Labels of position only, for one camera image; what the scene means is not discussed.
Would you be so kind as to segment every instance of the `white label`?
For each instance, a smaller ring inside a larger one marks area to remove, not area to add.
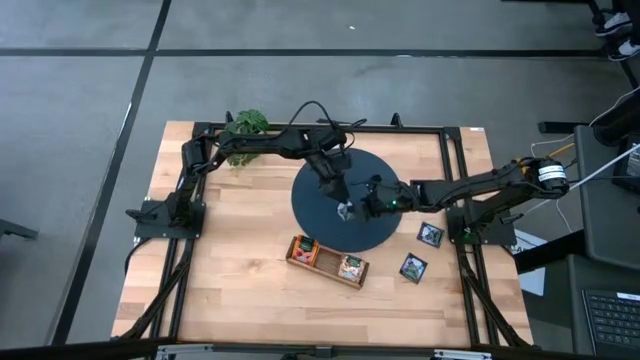
[[[564,168],[559,165],[545,166],[538,170],[538,172],[540,173],[540,175],[544,175],[548,172],[564,172]]]
[[[547,181],[549,179],[557,179],[557,178],[566,179],[567,175],[565,175],[564,172],[555,172],[555,173],[548,173],[548,174],[538,176],[538,180],[540,180],[540,182]]]
[[[618,297],[621,299],[640,301],[640,295],[618,293]]]

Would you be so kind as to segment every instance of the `black mount plate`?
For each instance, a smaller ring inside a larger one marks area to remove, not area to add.
[[[156,215],[153,220],[138,222],[135,235],[140,238],[197,239],[202,234],[202,224],[207,206],[204,202],[192,202],[192,221],[188,226],[169,226],[170,219],[164,201],[148,200],[142,203],[141,212]]]
[[[471,212],[475,200],[469,202]],[[481,232],[469,234],[467,229],[467,221],[465,218],[465,208],[452,206],[447,208],[447,231],[449,241],[456,244],[465,245],[515,245],[516,237],[512,224],[503,224],[500,218],[506,218],[510,214],[505,211],[497,215],[491,224],[484,228]]]

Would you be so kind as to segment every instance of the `round black platform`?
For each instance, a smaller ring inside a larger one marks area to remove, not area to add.
[[[398,178],[391,167],[379,157],[358,149],[349,149],[352,166],[345,172],[351,203],[360,205],[367,195],[364,185],[351,185],[379,174],[383,180]],[[385,241],[398,227],[402,215],[388,215],[364,222],[361,219],[345,222],[338,215],[337,201],[323,196],[318,188],[318,175],[304,165],[293,183],[291,204],[298,224],[307,236],[322,245],[343,252],[372,249]]]

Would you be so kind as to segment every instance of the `table leg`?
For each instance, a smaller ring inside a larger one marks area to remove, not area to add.
[[[0,220],[0,237],[2,235],[17,235],[25,239],[35,239],[38,232],[9,221]]]
[[[554,261],[563,260],[569,254],[585,253],[584,230],[572,232],[559,239],[520,252],[513,256],[518,274],[524,274]]]

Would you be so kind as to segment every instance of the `white cable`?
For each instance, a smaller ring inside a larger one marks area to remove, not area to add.
[[[586,183],[587,181],[591,180],[594,176],[596,176],[596,175],[600,174],[604,169],[606,169],[606,168],[608,168],[609,166],[611,166],[611,165],[613,165],[613,164],[617,163],[618,161],[620,161],[620,159],[624,158],[625,156],[628,156],[629,154],[631,154],[632,152],[634,152],[634,151],[635,151],[635,150],[637,150],[638,148],[640,148],[640,144],[638,144],[638,145],[636,145],[636,146],[632,147],[631,149],[627,150],[627,151],[626,151],[626,152],[624,152],[623,154],[619,155],[617,158],[615,158],[615,159],[613,159],[613,160],[609,161],[608,163],[604,164],[604,166],[602,166],[600,169],[598,169],[598,170],[594,171],[591,175],[589,175],[589,176],[587,176],[586,178],[584,178],[584,179],[580,180],[579,182],[577,182],[577,183],[573,184],[573,185],[569,188],[569,191],[567,191],[567,193],[569,193],[570,191],[572,191],[572,190],[573,190],[573,189],[575,189],[575,188],[578,188],[578,187],[582,186],[582,184],[584,184],[584,183]],[[531,209],[529,209],[529,210],[525,211],[525,213],[523,214],[523,216],[524,216],[524,215],[527,215],[528,213],[532,212],[533,210],[535,210],[535,209],[537,209],[537,208],[541,207],[542,205],[544,205],[544,204],[548,203],[549,201],[551,201],[551,200],[547,199],[547,200],[545,200],[545,201],[541,202],[540,204],[538,204],[538,205],[536,205],[536,206],[532,207]]]
[[[612,107],[610,107],[609,109],[607,109],[607,111],[603,112],[602,114],[600,114],[600,115],[596,116],[596,118],[595,118],[595,119],[593,119],[593,120],[589,123],[589,126],[593,126],[593,124],[594,124],[596,121],[600,120],[603,116],[607,115],[607,114],[608,114],[608,113],[610,113],[613,109],[615,109],[615,108],[620,104],[620,101],[622,101],[622,99],[624,99],[625,97],[627,97],[627,96],[629,96],[629,95],[633,94],[633,93],[634,93],[636,90],[638,90],[638,89],[640,89],[640,86],[639,86],[639,87],[637,87],[637,88],[635,88],[635,89],[633,89],[633,90],[631,90],[631,91],[629,91],[628,93],[626,93],[626,94],[624,94],[624,95],[620,96],[620,97],[618,98],[618,100],[616,100],[616,103],[615,103],[615,104],[613,104],[613,106],[612,106]],[[536,147],[536,146],[538,146],[538,145],[553,144],[553,143],[557,143],[557,142],[562,142],[562,141],[565,141],[565,140],[570,139],[570,138],[572,138],[572,137],[573,137],[573,134],[571,134],[571,135],[569,135],[569,136],[567,136],[567,137],[565,137],[565,138],[563,138],[563,139],[560,139],[560,140],[541,141],[541,142],[537,142],[537,143],[532,143],[532,144],[531,144],[531,155],[532,155],[533,157],[536,157],[535,152],[533,152],[533,148],[534,148],[534,147]]]
[[[560,210],[560,199],[556,200],[556,210],[558,210],[558,214],[560,214],[560,217],[562,218],[562,221],[564,221],[564,224],[567,226],[567,229],[569,229],[569,232],[572,233],[573,230],[571,230],[571,226],[569,226],[569,222],[567,221],[567,218],[564,217],[562,210]]]

